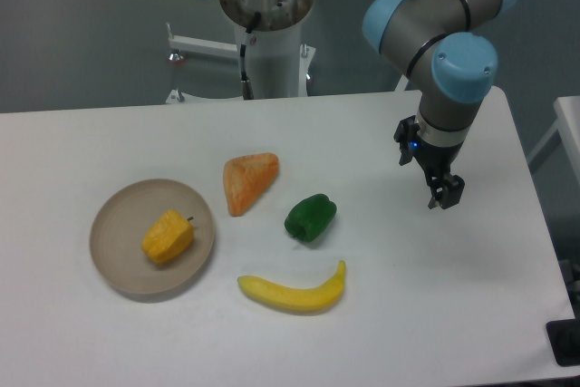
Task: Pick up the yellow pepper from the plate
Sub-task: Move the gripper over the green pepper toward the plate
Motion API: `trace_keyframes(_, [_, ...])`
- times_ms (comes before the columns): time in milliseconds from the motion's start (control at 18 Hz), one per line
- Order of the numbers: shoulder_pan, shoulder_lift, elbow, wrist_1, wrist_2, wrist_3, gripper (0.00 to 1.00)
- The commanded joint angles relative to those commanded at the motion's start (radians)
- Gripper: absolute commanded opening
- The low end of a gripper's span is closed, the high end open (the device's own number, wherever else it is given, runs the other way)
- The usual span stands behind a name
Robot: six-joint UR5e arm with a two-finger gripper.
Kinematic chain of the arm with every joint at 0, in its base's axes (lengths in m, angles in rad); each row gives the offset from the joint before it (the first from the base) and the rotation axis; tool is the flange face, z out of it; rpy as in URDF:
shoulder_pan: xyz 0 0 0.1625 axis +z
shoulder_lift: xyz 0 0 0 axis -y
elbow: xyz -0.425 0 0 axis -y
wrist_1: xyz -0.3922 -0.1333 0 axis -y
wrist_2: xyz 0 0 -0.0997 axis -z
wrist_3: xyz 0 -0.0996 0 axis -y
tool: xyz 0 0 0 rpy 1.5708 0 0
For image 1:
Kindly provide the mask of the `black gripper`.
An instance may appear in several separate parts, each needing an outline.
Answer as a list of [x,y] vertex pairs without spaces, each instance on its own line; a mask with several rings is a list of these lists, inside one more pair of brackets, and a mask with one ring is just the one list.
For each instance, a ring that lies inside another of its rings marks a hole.
[[401,166],[416,160],[424,172],[430,188],[429,209],[448,209],[459,204],[465,181],[450,172],[451,163],[456,159],[463,142],[453,145],[439,145],[427,138],[429,124],[421,126],[418,116],[410,116],[399,121],[394,140],[400,147]]

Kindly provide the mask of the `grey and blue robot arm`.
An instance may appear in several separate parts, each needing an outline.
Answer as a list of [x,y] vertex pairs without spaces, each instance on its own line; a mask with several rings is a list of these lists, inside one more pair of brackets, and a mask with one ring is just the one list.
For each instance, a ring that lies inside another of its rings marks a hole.
[[[421,94],[417,112],[399,122],[400,162],[416,161],[430,188],[432,208],[459,203],[465,183],[451,165],[498,69],[493,45],[474,29],[517,0],[374,0],[362,34]],[[297,30],[314,0],[219,0],[237,29],[237,59],[245,100],[294,96],[297,44],[281,35]]]

